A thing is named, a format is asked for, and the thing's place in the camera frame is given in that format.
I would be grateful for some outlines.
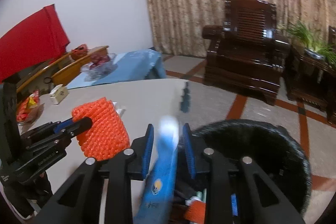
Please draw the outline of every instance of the green plant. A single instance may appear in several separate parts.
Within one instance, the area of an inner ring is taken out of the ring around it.
[[[312,31],[307,25],[298,20],[295,24],[289,23],[285,28],[289,34],[296,37],[307,49],[325,56],[330,65],[336,67],[336,53],[320,37],[320,30]]]

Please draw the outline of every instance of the wooden side table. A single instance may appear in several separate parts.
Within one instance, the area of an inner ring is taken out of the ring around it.
[[[284,78],[288,99],[300,98],[321,111],[327,111],[328,120],[331,120],[336,70],[324,60],[316,60],[305,54],[304,47],[292,44]]]

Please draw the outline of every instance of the potted plant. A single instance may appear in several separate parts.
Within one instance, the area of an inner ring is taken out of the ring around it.
[[[305,46],[305,52],[310,57],[317,60],[325,58],[329,65],[336,67],[336,53],[321,39],[319,30],[310,30],[300,20],[295,24],[289,23],[284,29]]]

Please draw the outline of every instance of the orange mesh bag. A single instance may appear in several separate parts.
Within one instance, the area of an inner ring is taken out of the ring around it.
[[[86,157],[107,160],[129,148],[129,137],[114,105],[105,97],[72,110],[73,121],[92,119],[92,127],[77,136]]]

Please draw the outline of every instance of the logo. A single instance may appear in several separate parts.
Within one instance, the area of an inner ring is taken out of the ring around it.
[[[9,176],[8,175],[7,176],[1,176],[1,178],[3,179],[3,181],[9,180]]]
[[[153,195],[156,195],[158,192],[160,192],[161,188],[162,188],[162,181],[160,179],[157,179],[152,186]]]
[[[40,161],[40,162],[38,163],[38,166],[40,166],[41,164],[43,164],[43,163],[45,163],[46,161],[50,160],[50,159],[51,159],[53,156],[55,156],[55,155],[56,155],[55,152],[51,153],[49,156],[45,157],[42,161]]]

